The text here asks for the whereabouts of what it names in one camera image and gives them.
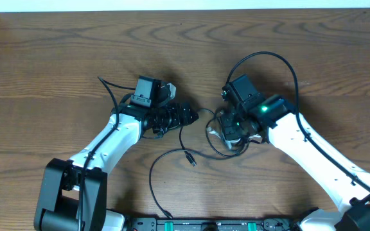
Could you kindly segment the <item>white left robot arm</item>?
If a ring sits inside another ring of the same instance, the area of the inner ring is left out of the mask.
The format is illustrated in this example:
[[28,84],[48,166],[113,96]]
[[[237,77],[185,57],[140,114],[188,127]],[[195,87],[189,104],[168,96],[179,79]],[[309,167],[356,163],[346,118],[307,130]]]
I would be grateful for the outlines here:
[[107,209],[108,175],[147,130],[161,138],[198,119],[189,103],[174,102],[175,94],[172,83],[140,76],[83,150],[68,160],[53,158],[44,170],[35,230],[123,230],[125,216]]

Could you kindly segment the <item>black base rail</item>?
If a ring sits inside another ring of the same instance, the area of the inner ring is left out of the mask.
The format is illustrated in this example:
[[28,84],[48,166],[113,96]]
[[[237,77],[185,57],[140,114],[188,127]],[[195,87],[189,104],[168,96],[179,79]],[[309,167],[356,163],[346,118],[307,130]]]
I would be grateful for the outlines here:
[[290,219],[157,219],[127,218],[122,231],[294,231]]

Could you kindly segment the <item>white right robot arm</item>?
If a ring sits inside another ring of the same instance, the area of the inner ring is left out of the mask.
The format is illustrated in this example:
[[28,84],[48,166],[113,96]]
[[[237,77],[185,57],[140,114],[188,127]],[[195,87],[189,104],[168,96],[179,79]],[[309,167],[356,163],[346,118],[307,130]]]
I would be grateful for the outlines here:
[[297,162],[327,193],[337,211],[315,209],[293,225],[298,230],[370,230],[370,173],[321,137],[280,95],[266,98],[246,75],[226,83],[229,111],[220,116],[226,141],[260,136]]

